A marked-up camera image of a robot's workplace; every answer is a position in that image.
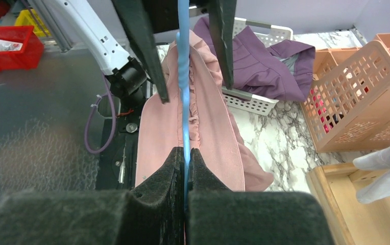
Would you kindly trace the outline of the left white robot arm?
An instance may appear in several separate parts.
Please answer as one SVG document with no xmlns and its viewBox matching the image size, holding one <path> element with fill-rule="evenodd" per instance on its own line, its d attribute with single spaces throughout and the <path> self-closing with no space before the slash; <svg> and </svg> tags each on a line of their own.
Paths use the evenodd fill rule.
<svg viewBox="0 0 390 245">
<path fill-rule="evenodd" d="M 232 34 L 236 1 L 113 1 L 135 57 L 118 44 L 88 1 L 50 1 L 86 44 L 111 92 L 124 100 L 150 77 L 163 103 L 169 102 L 168 91 L 154 35 L 178 30 L 188 37 L 190 5 L 209 15 L 209 31 L 227 88 L 232 88 Z"/>
</svg>

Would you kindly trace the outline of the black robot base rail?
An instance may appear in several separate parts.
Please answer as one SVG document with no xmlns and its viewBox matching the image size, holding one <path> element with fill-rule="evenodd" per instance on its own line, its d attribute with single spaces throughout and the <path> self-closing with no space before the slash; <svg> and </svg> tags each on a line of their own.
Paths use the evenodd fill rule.
<svg viewBox="0 0 390 245">
<path fill-rule="evenodd" d="M 95 190 L 134 188 L 140 118 L 145 101 L 152 95 L 151 83 L 144 82 L 134 95 L 141 104 L 133 107 L 113 97 L 115 131 L 110 144 L 100 153 Z"/>
</svg>

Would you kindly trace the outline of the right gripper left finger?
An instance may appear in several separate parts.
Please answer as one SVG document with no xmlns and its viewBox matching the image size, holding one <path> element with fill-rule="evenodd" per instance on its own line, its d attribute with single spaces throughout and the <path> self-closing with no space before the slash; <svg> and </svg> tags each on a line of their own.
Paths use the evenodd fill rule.
<svg viewBox="0 0 390 245">
<path fill-rule="evenodd" d="M 183 244 L 183 150 L 132 190 L 23 191 L 0 202 L 0 244 Z"/>
</svg>

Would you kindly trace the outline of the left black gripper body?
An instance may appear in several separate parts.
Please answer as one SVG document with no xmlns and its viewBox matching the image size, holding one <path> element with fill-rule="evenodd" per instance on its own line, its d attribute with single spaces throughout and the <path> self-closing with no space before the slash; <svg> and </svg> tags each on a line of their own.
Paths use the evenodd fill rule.
<svg viewBox="0 0 390 245">
<path fill-rule="evenodd" d="M 214 1 L 188 1 L 189 17 L 206 14 Z M 142 1 L 146 13 L 145 32 L 157 34 L 179 28 L 178 0 Z"/>
</svg>

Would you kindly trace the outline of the pink clothes pile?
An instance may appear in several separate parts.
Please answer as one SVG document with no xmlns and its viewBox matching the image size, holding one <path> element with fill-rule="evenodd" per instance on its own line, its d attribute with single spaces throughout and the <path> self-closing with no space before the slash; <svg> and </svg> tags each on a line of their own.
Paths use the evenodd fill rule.
<svg viewBox="0 0 390 245">
<path fill-rule="evenodd" d="M 237 123 L 222 94 L 223 76 L 207 43 L 190 33 L 190 146 L 198 149 L 206 166 L 233 191 L 264 191 L 273 182 L 245 146 Z M 164 163 L 170 151 L 182 146 L 182 103 L 178 87 L 178 49 L 171 44 L 162 62 L 169 102 L 150 97 L 142 110 L 135 185 Z"/>
</svg>

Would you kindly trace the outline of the blue wire hanger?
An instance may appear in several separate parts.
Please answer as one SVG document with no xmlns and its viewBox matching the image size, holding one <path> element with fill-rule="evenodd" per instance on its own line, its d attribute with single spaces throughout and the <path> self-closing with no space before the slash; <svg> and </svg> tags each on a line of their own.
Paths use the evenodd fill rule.
<svg viewBox="0 0 390 245">
<path fill-rule="evenodd" d="M 189 2 L 178 0 L 179 32 L 176 35 L 178 49 L 178 86 L 182 102 L 182 138 L 184 153 L 184 210 L 188 209 L 189 167 L 190 167 L 190 89 L 189 89 Z"/>
</svg>

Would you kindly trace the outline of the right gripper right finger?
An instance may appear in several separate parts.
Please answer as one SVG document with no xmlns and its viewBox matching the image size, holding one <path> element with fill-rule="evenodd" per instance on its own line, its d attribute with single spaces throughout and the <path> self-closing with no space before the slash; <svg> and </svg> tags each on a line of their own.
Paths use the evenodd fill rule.
<svg viewBox="0 0 390 245">
<path fill-rule="evenodd" d="M 191 151 L 188 244 L 334 244 L 316 198 L 305 192 L 241 192 L 228 188 Z"/>
</svg>

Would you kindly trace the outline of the white skirt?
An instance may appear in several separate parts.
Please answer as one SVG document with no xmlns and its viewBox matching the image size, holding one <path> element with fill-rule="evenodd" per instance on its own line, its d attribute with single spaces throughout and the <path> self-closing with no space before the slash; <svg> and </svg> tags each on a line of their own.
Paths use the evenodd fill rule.
<svg viewBox="0 0 390 245">
<path fill-rule="evenodd" d="M 359 170 L 386 171 L 371 184 L 356 193 L 356 198 L 360 203 L 369 204 L 390 197 L 390 146 L 358 157 L 352 163 Z"/>
</svg>

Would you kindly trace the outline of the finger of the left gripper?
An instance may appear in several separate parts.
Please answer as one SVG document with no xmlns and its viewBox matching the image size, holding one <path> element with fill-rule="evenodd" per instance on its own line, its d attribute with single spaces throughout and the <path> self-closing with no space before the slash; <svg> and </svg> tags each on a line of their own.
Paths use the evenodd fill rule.
<svg viewBox="0 0 390 245">
<path fill-rule="evenodd" d="M 156 49 L 154 33 L 143 2 L 139 0 L 113 0 L 112 3 L 130 42 L 131 49 L 155 83 L 161 102 L 168 103 L 169 96 Z"/>
<path fill-rule="evenodd" d="M 208 4 L 209 31 L 227 89 L 234 84 L 232 34 L 236 1 L 211 0 Z"/>
</svg>

